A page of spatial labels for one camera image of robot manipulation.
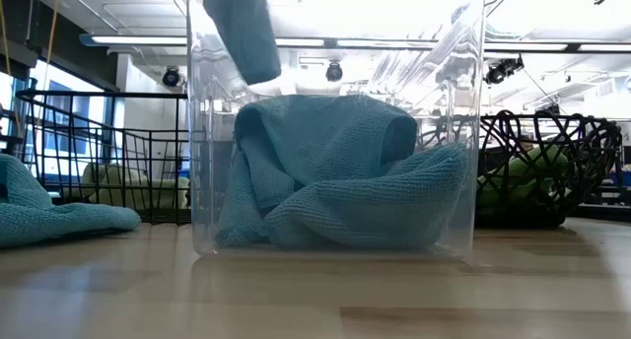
plastic container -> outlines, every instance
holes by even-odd
[[[403,229],[400,232],[379,235],[379,230],[391,232],[398,227],[396,220],[384,220],[388,225],[393,223],[393,226],[384,228],[384,225],[378,225],[371,231],[377,232],[372,236],[388,237],[388,242],[346,241],[333,237],[333,240],[328,239],[330,242],[326,245],[316,242],[306,243],[305,246],[287,246],[285,239],[278,235],[275,239],[270,237],[250,244],[231,245],[218,241],[218,234],[224,227],[220,225],[220,220],[222,212],[226,212],[224,206],[231,187],[231,168],[236,154],[242,153],[235,143],[233,133],[237,113],[248,103],[262,102],[270,97],[256,94],[245,83],[202,3],[202,0],[187,0],[191,122],[190,199],[194,246],[197,252],[203,255],[323,257],[406,257],[428,254],[462,256],[469,252],[478,160],[484,0],[354,0],[354,8],[372,14],[366,14],[365,19],[354,15],[352,20],[356,25],[349,26],[346,31],[330,31],[328,34],[335,33],[336,36],[323,39],[322,47],[313,46],[317,40],[309,37],[307,43],[310,51],[325,50],[331,46],[349,53],[360,50],[380,51],[378,61],[373,66],[369,65],[372,78],[368,83],[345,82],[340,94],[364,94],[404,110],[418,126],[414,156],[427,153],[439,142],[426,140],[427,136],[436,135],[428,134],[428,131],[435,130],[437,126],[447,126],[448,133],[440,144],[463,149],[461,156],[464,164],[460,178],[436,181],[447,184],[457,182],[451,196],[431,202],[428,201],[429,198],[419,199],[401,206],[416,212],[417,220],[415,219],[412,228],[418,226],[422,230],[413,229],[411,232],[418,235],[418,242],[414,241],[416,236],[411,237]],[[303,4],[311,5],[309,0],[304,0],[293,7],[284,7],[282,13],[289,15],[292,8],[295,8],[296,15],[299,15],[304,9],[301,7]],[[329,19],[332,27],[340,27],[339,23],[335,23],[335,16],[327,13],[325,7],[321,14],[321,20]],[[379,19],[378,23],[363,22],[376,18]],[[363,31],[375,28],[375,32],[371,35],[360,34],[358,28]],[[395,30],[385,33],[387,28]],[[295,37],[292,39],[293,42],[298,42]],[[277,43],[281,44],[278,35]],[[424,208],[428,209],[431,220],[424,215]],[[374,215],[369,212],[366,217],[374,218]],[[366,226],[361,218],[341,222],[348,222],[359,228]],[[433,225],[431,231],[427,231],[426,225],[429,223]]]

wire basket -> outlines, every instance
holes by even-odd
[[[100,203],[135,210],[153,224],[190,223],[186,95],[22,91],[24,121],[8,151],[31,170],[55,204]],[[141,103],[173,113],[171,129],[114,128],[90,118],[94,100],[113,120],[115,107]],[[142,121],[148,116],[133,116]]]
[[[622,144],[606,119],[501,111],[480,119],[476,227],[556,228],[611,170]]]

black woven basket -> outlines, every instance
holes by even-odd
[[[476,227],[558,227],[602,183],[622,144],[615,122],[580,114],[504,110],[481,117],[484,132]]]

wooden table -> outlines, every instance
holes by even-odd
[[[463,261],[208,261],[190,227],[0,252],[0,338],[631,338],[631,226],[476,232]]]

blue microfiber cloth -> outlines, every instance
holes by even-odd
[[[251,103],[216,241],[284,248],[422,248],[444,230],[467,151],[414,154],[417,123],[365,96],[288,96]]]
[[[18,159],[0,154],[0,247],[77,233],[131,231],[140,217],[106,205],[54,206],[46,190]]]
[[[246,83],[263,83],[280,76],[267,0],[204,0],[204,9]]]

